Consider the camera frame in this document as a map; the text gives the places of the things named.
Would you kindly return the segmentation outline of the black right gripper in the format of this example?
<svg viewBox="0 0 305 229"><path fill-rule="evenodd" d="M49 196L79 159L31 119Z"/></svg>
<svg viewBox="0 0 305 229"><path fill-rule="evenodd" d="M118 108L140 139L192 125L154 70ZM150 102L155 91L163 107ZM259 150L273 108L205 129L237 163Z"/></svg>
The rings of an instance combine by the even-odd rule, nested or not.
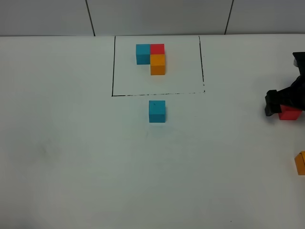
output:
<svg viewBox="0 0 305 229"><path fill-rule="evenodd" d="M280 104L303 111L305 110L305 53L294 52L293 56L295 58L294 63L296 63L300 75L289 87L279 91L280 97L278 96L277 90L269 90L266 93L266 106L264 111L267 117L281 113Z"/></svg>

